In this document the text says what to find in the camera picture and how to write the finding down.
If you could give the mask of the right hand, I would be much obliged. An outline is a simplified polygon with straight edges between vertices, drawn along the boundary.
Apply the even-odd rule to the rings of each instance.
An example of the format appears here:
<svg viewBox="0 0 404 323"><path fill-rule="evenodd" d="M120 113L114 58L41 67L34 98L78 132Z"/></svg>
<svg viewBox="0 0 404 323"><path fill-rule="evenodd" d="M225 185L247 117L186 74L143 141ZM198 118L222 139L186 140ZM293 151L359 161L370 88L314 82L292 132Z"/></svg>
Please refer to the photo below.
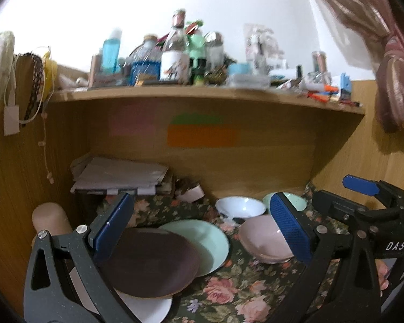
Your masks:
<svg viewBox="0 0 404 323"><path fill-rule="evenodd" d="M389 268L382 259L376 259L375 265L378 273L378 283L380 290L383 291L389 286L388 275Z"/></svg>

